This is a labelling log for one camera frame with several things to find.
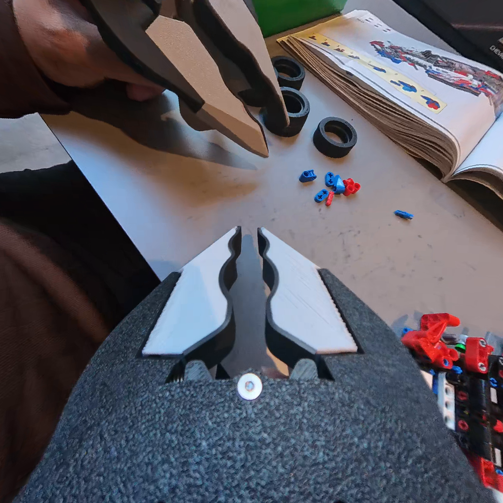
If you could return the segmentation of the black toy car box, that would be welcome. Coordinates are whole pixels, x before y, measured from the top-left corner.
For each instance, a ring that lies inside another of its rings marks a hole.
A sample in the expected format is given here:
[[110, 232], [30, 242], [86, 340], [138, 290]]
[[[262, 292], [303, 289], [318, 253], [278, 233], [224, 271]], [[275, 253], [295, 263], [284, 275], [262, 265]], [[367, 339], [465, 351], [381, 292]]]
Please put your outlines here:
[[502, 71], [502, 1], [395, 1], [462, 56]]

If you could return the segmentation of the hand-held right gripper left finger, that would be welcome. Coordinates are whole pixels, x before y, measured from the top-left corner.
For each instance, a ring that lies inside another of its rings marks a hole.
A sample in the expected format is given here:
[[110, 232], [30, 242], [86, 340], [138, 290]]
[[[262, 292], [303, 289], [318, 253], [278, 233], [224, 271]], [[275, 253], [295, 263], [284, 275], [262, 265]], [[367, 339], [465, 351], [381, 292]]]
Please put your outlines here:
[[236, 323], [229, 291], [237, 279], [241, 248], [242, 229], [236, 226], [179, 271], [141, 350], [143, 357], [216, 366], [230, 353]]

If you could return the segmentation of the toy brick car model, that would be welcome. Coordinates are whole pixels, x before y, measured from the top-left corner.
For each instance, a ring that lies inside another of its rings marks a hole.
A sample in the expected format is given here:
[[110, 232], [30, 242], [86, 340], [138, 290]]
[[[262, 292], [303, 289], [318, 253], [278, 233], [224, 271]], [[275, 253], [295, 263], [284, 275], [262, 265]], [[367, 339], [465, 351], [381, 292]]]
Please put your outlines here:
[[502, 338], [446, 333], [459, 325], [449, 313], [424, 314], [401, 342], [482, 484], [502, 494]]

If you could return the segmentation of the black rubber toy tire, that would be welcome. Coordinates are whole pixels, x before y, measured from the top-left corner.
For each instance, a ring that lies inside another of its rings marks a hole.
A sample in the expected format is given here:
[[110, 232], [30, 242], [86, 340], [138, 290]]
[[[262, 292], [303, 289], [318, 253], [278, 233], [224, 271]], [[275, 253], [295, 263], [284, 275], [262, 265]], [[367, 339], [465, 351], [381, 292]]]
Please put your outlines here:
[[282, 96], [289, 117], [289, 125], [280, 124], [279, 112], [261, 108], [260, 117], [265, 127], [273, 134], [281, 137], [293, 137], [300, 133], [310, 112], [310, 102], [306, 96], [297, 89], [281, 87]]
[[271, 58], [280, 87], [300, 90], [305, 79], [305, 69], [297, 60], [284, 55]]
[[319, 122], [312, 139], [320, 153], [330, 158], [343, 158], [354, 148], [358, 137], [348, 121], [326, 117]]

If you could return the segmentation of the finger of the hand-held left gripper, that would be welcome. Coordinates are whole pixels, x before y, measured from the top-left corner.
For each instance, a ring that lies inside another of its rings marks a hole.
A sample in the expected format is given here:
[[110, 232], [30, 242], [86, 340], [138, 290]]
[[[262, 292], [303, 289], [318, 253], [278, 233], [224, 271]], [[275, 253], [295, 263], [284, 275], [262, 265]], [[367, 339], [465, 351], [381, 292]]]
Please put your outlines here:
[[193, 1], [196, 25], [217, 50], [243, 75], [248, 88], [238, 97], [262, 108], [274, 130], [284, 130], [290, 118], [261, 28], [245, 1]]
[[182, 21], [159, 16], [146, 34], [203, 100], [196, 112], [181, 105], [185, 121], [197, 130], [217, 130], [248, 151], [268, 157], [261, 125], [226, 86], [216, 62], [192, 28]]

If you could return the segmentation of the person's dark trousers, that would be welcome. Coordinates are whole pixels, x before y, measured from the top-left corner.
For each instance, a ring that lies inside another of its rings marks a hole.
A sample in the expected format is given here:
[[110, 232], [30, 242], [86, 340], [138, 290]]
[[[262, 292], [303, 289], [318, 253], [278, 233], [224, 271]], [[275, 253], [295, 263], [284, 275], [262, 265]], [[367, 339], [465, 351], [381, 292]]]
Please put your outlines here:
[[73, 161], [1, 173], [1, 217], [41, 238], [110, 325], [160, 283]]

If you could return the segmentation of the person's left hand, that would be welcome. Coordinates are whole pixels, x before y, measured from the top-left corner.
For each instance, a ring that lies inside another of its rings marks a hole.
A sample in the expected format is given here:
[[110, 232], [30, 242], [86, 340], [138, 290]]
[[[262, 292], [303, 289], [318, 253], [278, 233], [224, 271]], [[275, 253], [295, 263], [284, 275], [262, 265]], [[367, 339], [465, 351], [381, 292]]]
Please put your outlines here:
[[13, 1], [18, 31], [35, 66], [55, 83], [91, 88], [107, 79], [126, 83], [144, 102], [164, 92], [123, 63], [105, 44], [80, 1]]

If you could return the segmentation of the thick building instruction booklet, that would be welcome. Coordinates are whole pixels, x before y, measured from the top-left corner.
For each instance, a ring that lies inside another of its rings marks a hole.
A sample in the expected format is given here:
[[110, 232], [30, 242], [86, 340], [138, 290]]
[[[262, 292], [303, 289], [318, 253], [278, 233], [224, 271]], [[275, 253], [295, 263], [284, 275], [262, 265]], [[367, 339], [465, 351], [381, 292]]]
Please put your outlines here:
[[418, 41], [367, 10], [277, 39], [409, 155], [501, 192], [502, 72]]

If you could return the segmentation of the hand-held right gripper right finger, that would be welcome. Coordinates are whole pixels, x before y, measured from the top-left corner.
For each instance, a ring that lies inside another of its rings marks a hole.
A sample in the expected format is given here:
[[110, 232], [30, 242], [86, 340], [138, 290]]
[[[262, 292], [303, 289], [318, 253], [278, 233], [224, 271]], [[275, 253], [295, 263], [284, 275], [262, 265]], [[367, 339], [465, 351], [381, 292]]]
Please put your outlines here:
[[264, 227], [257, 229], [266, 303], [266, 341], [276, 357], [349, 354], [358, 345], [320, 267]]

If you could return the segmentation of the person's left forearm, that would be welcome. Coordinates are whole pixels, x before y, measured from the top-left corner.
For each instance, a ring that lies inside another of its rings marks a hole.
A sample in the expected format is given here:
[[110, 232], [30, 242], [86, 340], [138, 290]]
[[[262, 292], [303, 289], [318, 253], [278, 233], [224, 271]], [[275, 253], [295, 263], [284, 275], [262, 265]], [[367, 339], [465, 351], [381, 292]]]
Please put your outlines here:
[[18, 31], [12, 1], [1, 1], [1, 118], [69, 113], [69, 104], [56, 93], [58, 87], [30, 57]]

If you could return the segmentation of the green plastic bin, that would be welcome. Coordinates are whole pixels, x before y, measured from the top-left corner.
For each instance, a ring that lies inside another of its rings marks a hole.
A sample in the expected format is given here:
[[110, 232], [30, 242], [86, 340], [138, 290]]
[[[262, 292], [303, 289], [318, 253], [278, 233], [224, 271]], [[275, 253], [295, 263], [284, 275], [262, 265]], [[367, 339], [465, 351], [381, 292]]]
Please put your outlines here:
[[253, 1], [265, 38], [338, 14], [347, 1]]

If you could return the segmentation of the person's brown sweater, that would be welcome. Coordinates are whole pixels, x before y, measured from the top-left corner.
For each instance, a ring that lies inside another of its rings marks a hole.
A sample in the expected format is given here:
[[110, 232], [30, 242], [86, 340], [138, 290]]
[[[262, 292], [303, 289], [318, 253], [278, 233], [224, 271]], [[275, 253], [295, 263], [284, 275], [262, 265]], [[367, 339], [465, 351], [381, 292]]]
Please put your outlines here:
[[59, 244], [1, 220], [1, 502], [40, 461], [113, 313]]

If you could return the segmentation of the grey desk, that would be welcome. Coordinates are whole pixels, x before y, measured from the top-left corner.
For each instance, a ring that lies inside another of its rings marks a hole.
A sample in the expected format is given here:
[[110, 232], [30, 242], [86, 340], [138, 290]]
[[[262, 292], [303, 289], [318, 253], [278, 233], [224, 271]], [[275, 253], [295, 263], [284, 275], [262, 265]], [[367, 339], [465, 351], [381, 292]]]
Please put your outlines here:
[[[231, 296], [243, 347], [264, 345], [261, 226], [331, 270], [396, 330], [417, 326], [420, 313], [449, 312], [461, 320], [452, 332], [502, 336], [501, 226], [310, 74], [302, 90], [311, 103], [307, 122], [293, 138], [266, 132], [268, 158], [215, 131], [192, 130], [168, 91], [133, 104], [104, 85], [79, 94], [68, 115], [42, 118], [160, 279], [242, 227]], [[313, 144], [326, 117], [357, 132], [343, 158]], [[299, 182], [305, 170], [317, 178]], [[361, 189], [335, 195], [329, 207], [316, 203], [321, 189], [333, 191], [327, 172]]]

